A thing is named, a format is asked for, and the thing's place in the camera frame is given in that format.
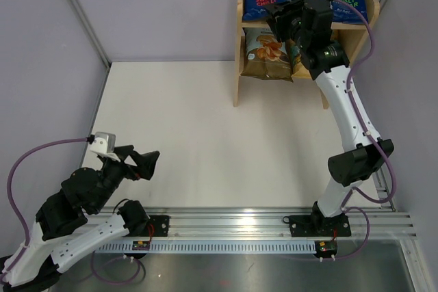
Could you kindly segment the olive light-blue chips bag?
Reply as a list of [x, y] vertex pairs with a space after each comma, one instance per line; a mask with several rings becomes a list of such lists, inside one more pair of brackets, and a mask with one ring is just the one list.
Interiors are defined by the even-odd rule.
[[245, 57], [242, 76], [262, 80], [293, 81], [284, 42], [270, 28], [244, 28]]

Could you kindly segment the large kettle cooked chips bag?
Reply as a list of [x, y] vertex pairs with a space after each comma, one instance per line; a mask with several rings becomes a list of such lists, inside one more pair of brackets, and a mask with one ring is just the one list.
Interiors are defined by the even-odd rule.
[[292, 68], [292, 78], [311, 79], [310, 72], [301, 62], [300, 49], [292, 40], [286, 42], [287, 54]]

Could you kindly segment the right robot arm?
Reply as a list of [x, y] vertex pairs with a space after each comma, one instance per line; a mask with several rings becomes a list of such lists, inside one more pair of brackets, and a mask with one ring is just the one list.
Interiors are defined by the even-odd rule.
[[350, 60], [332, 38], [333, 0], [289, 0], [266, 6], [267, 23], [279, 42], [298, 47], [303, 66], [325, 95], [342, 140], [343, 153], [328, 159], [330, 181], [308, 215], [283, 221], [293, 237], [349, 237], [346, 205], [360, 185], [388, 163], [393, 142], [369, 121], [352, 80]]

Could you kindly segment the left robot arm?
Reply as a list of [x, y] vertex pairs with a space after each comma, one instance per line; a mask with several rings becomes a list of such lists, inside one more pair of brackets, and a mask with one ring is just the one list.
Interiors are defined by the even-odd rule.
[[132, 145], [99, 155], [102, 168], [79, 168], [62, 182], [36, 213], [25, 241], [13, 255], [3, 258], [4, 291], [45, 291], [82, 258], [120, 237], [154, 231], [150, 216], [138, 200], [127, 200], [102, 224], [72, 238], [101, 212], [123, 180], [151, 180], [160, 153], [140, 154]]

